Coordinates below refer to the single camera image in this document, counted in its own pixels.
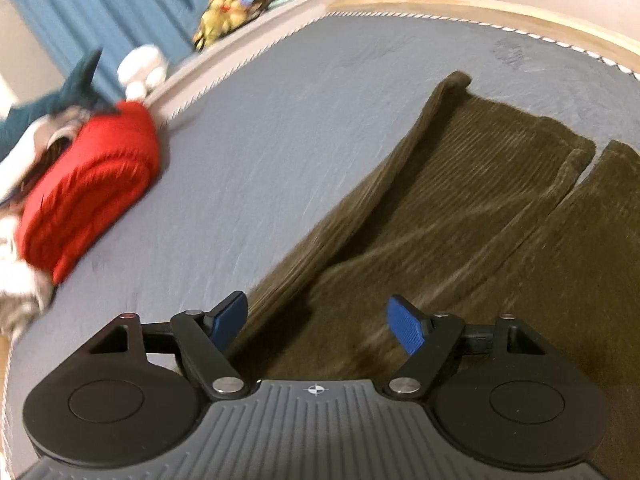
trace shark plush toy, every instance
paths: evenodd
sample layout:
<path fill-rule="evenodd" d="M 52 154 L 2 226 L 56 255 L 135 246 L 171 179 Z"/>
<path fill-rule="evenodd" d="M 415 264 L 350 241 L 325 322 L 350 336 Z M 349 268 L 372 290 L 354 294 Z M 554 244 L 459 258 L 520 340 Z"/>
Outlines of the shark plush toy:
<path fill-rule="evenodd" d="M 58 115 L 71 106 L 79 106 L 96 114 L 118 113 L 116 108 L 91 86 L 100 54 L 101 49 L 84 56 L 57 92 L 9 110 L 6 120 L 0 122 L 0 160 L 4 160 L 11 152 L 31 123 L 46 115 Z"/>

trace bed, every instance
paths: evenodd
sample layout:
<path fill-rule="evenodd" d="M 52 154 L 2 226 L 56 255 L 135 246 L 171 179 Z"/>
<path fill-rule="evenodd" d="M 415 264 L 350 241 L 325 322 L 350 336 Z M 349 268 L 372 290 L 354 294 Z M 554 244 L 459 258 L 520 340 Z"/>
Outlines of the bed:
<path fill-rule="evenodd" d="M 640 45 L 627 38 L 469 0 L 350 1 L 310 21 L 174 107 L 158 183 L 13 349 L 4 438 L 14 475 L 36 460 L 20 418 L 41 378 L 121 312 L 162 321 L 249 290 L 454 70 L 472 76 L 473 92 L 561 120 L 600 150 L 611 139 L 640 148 Z"/>

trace blue curtain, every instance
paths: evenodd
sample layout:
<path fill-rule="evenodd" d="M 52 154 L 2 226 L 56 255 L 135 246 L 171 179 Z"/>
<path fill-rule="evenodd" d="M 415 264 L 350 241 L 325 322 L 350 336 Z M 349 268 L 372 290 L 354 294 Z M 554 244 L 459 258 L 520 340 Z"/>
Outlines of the blue curtain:
<path fill-rule="evenodd" d="M 122 59 L 154 43 L 177 62 L 191 52 L 191 37 L 208 0 L 13 0 L 25 22 L 63 73 L 83 54 L 103 47 L 95 86 L 116 100 Z"/>

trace brown corduroy pants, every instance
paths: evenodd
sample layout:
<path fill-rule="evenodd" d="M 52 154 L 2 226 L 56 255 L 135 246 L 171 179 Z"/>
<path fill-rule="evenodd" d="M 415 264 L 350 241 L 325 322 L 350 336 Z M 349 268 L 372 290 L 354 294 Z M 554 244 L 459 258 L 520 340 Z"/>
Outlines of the brown corduroy pants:
<path fill-rule="evenodd" d="M 250 294 L 232 351 L 248 378 L 383 381 L 406 359 L 386 326 L 424 312 L 522 318 L 599 384 L 594 463 L 640 478 L 640 157 L 470 94 L 455 72 L 393 152 Z"/>

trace red object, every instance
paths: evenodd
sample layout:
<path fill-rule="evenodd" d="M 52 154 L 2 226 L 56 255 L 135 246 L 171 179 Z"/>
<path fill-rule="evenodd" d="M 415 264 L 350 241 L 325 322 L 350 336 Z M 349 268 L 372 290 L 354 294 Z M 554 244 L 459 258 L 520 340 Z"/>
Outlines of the red object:
<path fill-rule="evenodd" d="M 92 117 L 27 197 L 20 255 L 61 283 L 78 260 L 158 176 L 160 146 L 144 105 Z"/>

